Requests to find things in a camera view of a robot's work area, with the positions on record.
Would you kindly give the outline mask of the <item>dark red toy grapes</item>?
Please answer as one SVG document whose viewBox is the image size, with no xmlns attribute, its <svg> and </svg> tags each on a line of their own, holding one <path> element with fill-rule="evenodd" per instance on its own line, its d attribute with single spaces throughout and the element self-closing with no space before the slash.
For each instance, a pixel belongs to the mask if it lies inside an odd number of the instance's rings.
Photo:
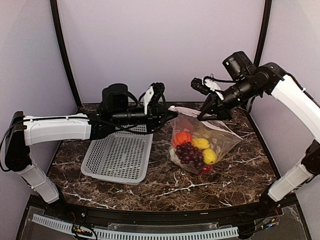
<svg viewBox="0 0 320 240">
<path fill-rule="evenodd" d="M 192 166 L 195 169 L 200 169 L 206 165 L 202 152 L 193 146 L 190 141 L 178 144 L 175 148 L 175 154 L 182 165 Z"/>
</svg>

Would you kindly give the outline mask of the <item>clear pink-dotted zip bag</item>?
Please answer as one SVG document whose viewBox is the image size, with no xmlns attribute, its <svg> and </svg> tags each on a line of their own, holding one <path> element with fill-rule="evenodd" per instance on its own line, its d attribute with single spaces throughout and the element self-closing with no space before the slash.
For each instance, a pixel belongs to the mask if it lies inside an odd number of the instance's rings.
<svg viewBox="0 0 320 240">
<path fill-rule="evenodd" d="M 189 173 L 210 173 L 213 165 L 243 140 L 222 121 L 198 120 L 198 110 L 174 105 L 169 110 L 178 115 L 170 121 L 168 159 Z"/>
</svg>

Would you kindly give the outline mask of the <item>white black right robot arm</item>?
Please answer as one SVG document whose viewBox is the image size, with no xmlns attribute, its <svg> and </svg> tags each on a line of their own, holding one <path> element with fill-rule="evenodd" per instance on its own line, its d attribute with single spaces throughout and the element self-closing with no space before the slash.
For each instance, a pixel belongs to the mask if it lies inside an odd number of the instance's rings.
<svg viewBox="0 0 320 240">
<path fill-rule="evenodd" d="M 320 173 L 320 106 L 292 74 L 273 62 L 259 66 L 226 90 L 217 82 L 212 76 L 194 78 L 191 82 L 194 90 L 207 96 L 197 116 L 199 121 L 231 120 L 232 109 L 242 106 L 249 112 L 255 98 L 268 95 L 281 103 L 313 138 L 305 155 L 272 183 L 255 205 L 255 213 L 266 217 L 275 203 Z"/>
</svg>

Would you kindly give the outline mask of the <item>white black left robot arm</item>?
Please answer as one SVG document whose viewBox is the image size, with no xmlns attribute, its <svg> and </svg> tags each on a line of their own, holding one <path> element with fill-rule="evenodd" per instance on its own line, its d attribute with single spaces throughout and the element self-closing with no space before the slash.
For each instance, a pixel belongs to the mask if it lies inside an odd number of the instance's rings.
<svg viewBox="0 0 320 240">
<path fill-rule="evenodd" d="M 51 204 L 51 210 L 58 217 L 67 218 L 70 206 L 32 158 L 30 147 L 65 140 L 100 140 L 119 131 L 154 134 L 178 116 L 167 106 L 164 92 L 165 85 L 156 82 L 136 98 L 126 84 L 114 83 L 102 90 L 102 100 L 92 113 L 36 117 L 17 111 L 0 143 L 5 150 L 0 168 L 3 172 L 17 173 Z"/>
</svg>

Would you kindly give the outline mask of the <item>orange toy fruit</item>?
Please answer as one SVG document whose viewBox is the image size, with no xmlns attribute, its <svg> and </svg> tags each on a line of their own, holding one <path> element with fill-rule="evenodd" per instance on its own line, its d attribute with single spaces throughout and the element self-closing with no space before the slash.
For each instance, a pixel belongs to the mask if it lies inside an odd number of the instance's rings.
<svg viewBox="0 0 320 240">
<path fill-rule="evenodd" d="M 175 134 L 172 137 L 171 144 L 176 147 L 177 145 L 182 145 L 186 143 L 191 143 L 192 142 L 192 137 L 189 132 L 182 131 L 177 134 Z"/>
</svg>

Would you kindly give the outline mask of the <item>large yellow toy fruit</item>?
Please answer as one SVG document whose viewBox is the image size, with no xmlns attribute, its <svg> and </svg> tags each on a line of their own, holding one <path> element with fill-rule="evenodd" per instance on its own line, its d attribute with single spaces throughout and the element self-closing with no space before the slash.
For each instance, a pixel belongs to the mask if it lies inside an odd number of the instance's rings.
<svg viewBox="0 0 320 240">
<path fill-rule="evenodd" d="M 210 147 L 209 141 L 205 138 L 193 138 L 192 145 L 199 150 L 205 150 Z"/>
</svg>

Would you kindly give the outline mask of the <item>small yellow toy fruit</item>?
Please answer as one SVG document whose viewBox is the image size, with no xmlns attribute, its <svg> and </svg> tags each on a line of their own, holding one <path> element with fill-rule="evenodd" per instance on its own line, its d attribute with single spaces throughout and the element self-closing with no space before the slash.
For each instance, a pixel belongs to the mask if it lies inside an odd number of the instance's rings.
<svg viewBox="0 0 320 240">
<path fill-rule="evenodd" d="M 217 155 L 214 150 L 207 148 L 202 152 L 203 162 L 206 165 L 214 165 L 217 162 Z"/>
</svg>

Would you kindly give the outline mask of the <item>red toy bell pepper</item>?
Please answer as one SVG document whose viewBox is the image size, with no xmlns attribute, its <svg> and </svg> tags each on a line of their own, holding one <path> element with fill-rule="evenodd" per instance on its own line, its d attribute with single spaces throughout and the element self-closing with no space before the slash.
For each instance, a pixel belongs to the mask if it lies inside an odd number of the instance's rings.
<svg viewBox="0 0 320 240">
<path fill-rule="evenodd" d="M 212 166 L 211 165 L 207 165 L 206 167 L 204 167 L 201 170 L 201 174 L 207 174 L 207 173 L 210 173 L 211 171 L 212 171 Z"/>
</svg>

